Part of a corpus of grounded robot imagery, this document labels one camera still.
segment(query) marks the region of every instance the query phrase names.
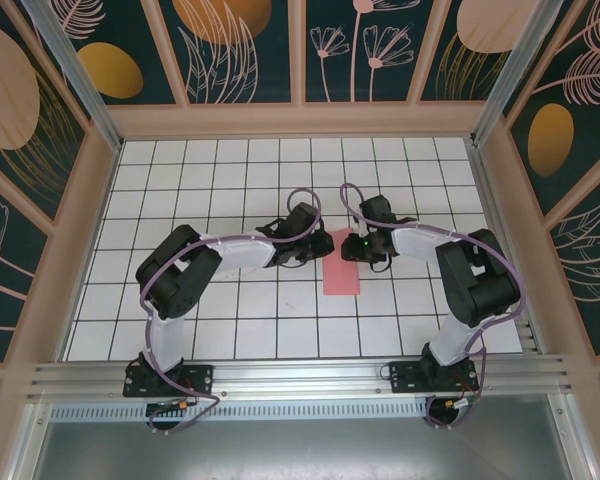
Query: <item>beige circle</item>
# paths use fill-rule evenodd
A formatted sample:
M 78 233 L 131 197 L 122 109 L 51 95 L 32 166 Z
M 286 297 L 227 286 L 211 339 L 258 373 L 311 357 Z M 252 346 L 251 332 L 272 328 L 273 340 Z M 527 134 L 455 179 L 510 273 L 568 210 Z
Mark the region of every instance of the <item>beige circle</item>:
M 180 20 L 196 36 L 207 42 L 226 44 L 229 35 L 229 18 L 225 3 L 236 22 L 239 18 L 244 21 L 252 37 L 255 38 L 267 28 L 271 18 L 271 0 L 173 0 L 173 7 Z M 218 33 L 214 37 L 212 34 L 214 24 L 205 8 L 215 9 L 220 20 L 219 26 L 224 29 L 225 35 Z M 237 43 L 237 39 L 232 40 L 231 43 Z
M 556 173 L 569 155 L 573 143 L 573 119 L 557 103 L 542 107 L 529 130 L 529 163 L 543 177 Z
M 39 114 L 36 71 L 18 44 L 0 30 L 0 148 L 15 150 L 26 144 Z
M 100 93 L 113 98 L 131 98 L 142 90 L 142 72 L 124 50 L 110 43 L 95 42 L 78 52 L 84 68 Z
M 458 38 L 469 50 L 502 53 L 511 50 L 537 0 L 463 0 L 458 9 Z

